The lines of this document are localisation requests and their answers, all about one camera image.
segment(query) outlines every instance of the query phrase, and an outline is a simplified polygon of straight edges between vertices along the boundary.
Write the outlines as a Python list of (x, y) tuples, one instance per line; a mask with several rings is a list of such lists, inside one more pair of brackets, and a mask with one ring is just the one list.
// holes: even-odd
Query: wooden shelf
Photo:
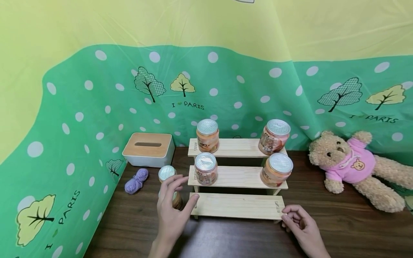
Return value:
[[(279, 187), (265, 185), (260, 178), (261, 170), (262, 167), (218, 166), (218, 179), (209, 187), (288, 189), (287, 182), (283, 182)], [(197, 180), (195, 166), (189, 166), (188, 185), (203, 186)]]
[[(259, 139), (219, 139), (219, 148), (213, 154), (222, 158), (268, 158), (258, 149), (258, 142)], [(287, 155), (285, 148), (279, 152)], [(195, 157), (199, 153), (197, 139), (191, 138), (188, 156)]]
[(281, 220), (284, 201), (281, 196), (246, 194), (199, 194), (194, 216)]

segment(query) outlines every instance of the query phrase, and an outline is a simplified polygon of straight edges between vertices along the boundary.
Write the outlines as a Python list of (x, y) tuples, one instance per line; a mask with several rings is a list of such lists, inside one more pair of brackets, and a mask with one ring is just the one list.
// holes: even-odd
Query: pink shirt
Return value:
[(325, 170), (327, 179), (355, 184), (373, 173), (376, 159), (370, 151), (365, 149), (367, 144), (356, 138), (349, 139), (347, 143), (352, 151), (342, 162), (331, 168), (322, 166), (321, 168)]

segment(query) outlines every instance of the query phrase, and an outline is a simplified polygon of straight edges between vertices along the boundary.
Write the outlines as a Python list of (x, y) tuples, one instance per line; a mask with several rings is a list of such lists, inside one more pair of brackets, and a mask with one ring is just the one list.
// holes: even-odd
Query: jar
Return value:
[(287, 122), (279, 119), (271, 119), (261, 134), (258, 148), (265, 155), (271, 155), (280, 151), (290, 136), (291, 128)]
[(176, 175), (176, 169), (169, 165), (161, 167), (158, 172), (158, 178), (161, 183), (173, 175)]
[(278, 187), (291, 175), (292, 168), (292, 160), (287, 155), (274, 153), (262, 168), (261, 181), (269, 187)]
[(197, 125), (197, 139), (201, 152), (216, 152), (219, 147), (218, 124), (212, 119), (201, 120)]
[(174, 209), (180, 210), (182, 208), (182, 197), (180, 196), (179, 192), (174, 192), (172, 196), (172, 207)]
[(202, 152), (195, 158), (195, 174), (202, 185), (212, 185), (218, 178), (216, 158), (209, 152)]

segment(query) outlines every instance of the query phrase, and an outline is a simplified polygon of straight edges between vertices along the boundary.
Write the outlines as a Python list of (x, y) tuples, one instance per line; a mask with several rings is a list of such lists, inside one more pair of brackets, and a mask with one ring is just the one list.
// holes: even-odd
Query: silver foil lid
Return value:
[(173, 168), (173, 166), (169, 166), (169, 165), (161, 167), (161, 169), (159, 169), (159, 172), (158, 172), (159, 179), (162, 181), (165, 181), (166, 179), (170, 178), (174, 174), (175, 174), (175, 169)]
[(218, 130), (218, 124), (212, 119), (204, 119), (199, 121), (197, 129), (203, 135), (211, 135)]
[(269, 164), (281, 174), (289, 173), (294, 167), (292, 160), (282, 153), (274, 153), (269, 157)]
[(216, 165), (216, 158), (209, 152), (202, 152), (195, 158), (195, 167), (202, 171), (209, 171)]
[(290, 133), (291, 127), (283, 120), (271, 119), (267, 123), (267, 130), (275, 135), (284, 136)]

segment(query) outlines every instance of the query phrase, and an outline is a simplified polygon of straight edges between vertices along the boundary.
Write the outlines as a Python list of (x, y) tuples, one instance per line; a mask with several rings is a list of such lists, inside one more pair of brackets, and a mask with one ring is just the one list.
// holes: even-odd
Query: purple yarn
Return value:
[(134, 194), (143, 186), (143, 182), (148, 178), (148, 170), (145, 168), (140, 168), (136, 175), (133, 176), (131, 180), (125, 184), (125, 192), (128, 194)]

